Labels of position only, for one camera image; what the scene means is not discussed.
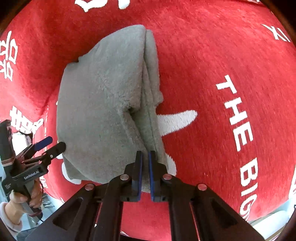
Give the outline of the person's left hand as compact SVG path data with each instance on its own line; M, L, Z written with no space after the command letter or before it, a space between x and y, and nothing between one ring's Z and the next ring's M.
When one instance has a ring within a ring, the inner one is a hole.
M42 204L43 190L39 179L34 181L29 206L39 208ZM24 213L27 213L22 204L27 204L28 198L18 192L11 192L10 201L5 205L4 210L8 219L14 224L19 225Z

